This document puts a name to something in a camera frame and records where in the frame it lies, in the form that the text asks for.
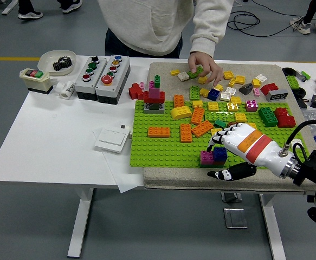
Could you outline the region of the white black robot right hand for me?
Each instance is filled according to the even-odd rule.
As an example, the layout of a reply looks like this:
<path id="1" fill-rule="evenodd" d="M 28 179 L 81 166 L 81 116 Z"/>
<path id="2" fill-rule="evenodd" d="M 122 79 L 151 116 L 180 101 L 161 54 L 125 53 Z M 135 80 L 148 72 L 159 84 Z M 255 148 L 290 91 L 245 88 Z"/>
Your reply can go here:
<path id="1" fill-rule="evenodd" d="M 257 167 L 266 167 L 280 178 L 294 177 L 297 164 L 294 154 L 282 149 L 275 141 L 246 123 L 237 123 L 214 134 L 207 147 L 222 144 L 226 150 L 241 157 L 244 162 L 221 171 L 210 171 L 208 176 L 235 181 L 255 175 Z"/>

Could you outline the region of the person's left hand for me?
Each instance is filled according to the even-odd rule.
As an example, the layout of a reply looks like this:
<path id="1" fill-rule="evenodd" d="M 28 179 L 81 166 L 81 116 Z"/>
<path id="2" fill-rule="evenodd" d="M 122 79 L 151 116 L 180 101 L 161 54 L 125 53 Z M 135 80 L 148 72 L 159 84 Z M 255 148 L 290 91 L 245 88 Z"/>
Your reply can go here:
<path id="1" fill-rule="evenodd" d="M 200 77 L 207 76 L 207 83 L 212 82 L 213 86 L 217 86 L 218 83 L 223 80 L 223 69 L 217 65 L 214 59 L 203 52 L 194 52 L 189 55 L 188 65 L 190 71 L 195 73 L 197 66 L 201 65 L 203 71 L 198 74 Z"/>

